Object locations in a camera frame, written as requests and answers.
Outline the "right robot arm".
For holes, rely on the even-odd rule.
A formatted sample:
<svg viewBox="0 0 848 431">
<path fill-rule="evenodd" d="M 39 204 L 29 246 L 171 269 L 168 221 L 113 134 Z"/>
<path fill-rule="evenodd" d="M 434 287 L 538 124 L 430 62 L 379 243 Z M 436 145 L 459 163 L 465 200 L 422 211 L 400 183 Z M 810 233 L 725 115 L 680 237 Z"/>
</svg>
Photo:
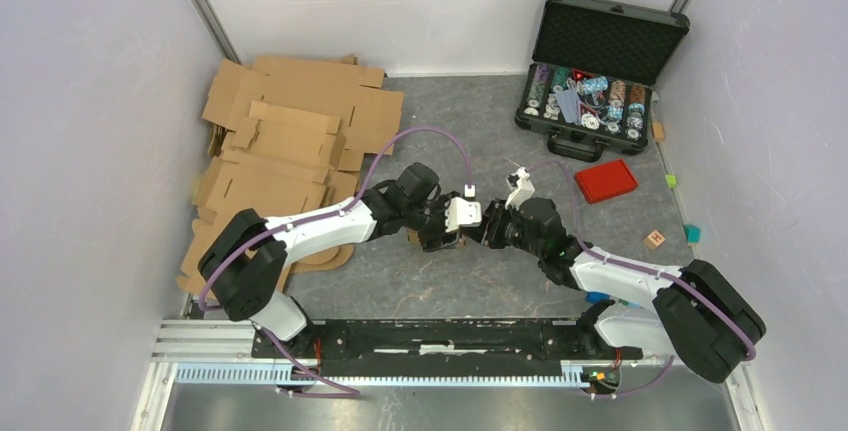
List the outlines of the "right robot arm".
<svg viewBox="0 0 848 431">
<path fill-rule="evenodd" d="M 753 360 L 767 327 L 716 266 L 685 266 L 624 258 L 569 233 L 555 204 L 531 198 L 519 208 L 495 200 L 461 233 L 490 249 L 515 248 L 535 257 L 556 285 L 621 298 L 647 311 L 660 336 L 698 376 L 723 382 Z"/>
</svg>

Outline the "brown cardboard box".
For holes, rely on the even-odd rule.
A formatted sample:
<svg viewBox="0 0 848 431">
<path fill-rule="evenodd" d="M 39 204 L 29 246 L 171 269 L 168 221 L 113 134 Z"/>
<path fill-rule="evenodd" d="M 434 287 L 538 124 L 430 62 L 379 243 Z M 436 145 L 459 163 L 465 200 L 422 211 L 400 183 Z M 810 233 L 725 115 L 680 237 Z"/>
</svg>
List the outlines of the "brown cardboard box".
<svg viewBox="0 0 848 431">
<path fill-rule="evenodd" d="M 411 244 L 418 245 L 424 252 L 436 252 L 466 245 L 466 238 L 459 233 L 422 234 L 408 229 L 407 239 Z"/>
</svg>

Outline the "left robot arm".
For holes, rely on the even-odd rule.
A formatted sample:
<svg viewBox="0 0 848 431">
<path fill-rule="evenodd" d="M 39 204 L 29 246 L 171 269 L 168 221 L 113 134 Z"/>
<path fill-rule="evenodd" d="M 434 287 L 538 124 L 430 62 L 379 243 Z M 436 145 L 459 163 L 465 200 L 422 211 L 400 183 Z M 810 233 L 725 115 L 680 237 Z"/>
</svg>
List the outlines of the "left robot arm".
<svg viewBox="0 0 848 431">
<path fill-rule="evenodd" d="M 254 209 L 236 213 L 198 261 L 201 293 L 212 293 L 230 320 L 253 323 L 288 357 L 302 358 L 313 348 L 314 332 L 299 304 L 277 287 L 287 266 L 403 228 L 417 233 L 423 249 L 434 250 L 481 220 L 471 188 L 444 194 L 435 172 L 415 162 L 398 178 L 333 206 L 284 217 L 263 218 Z"/>
</svg>

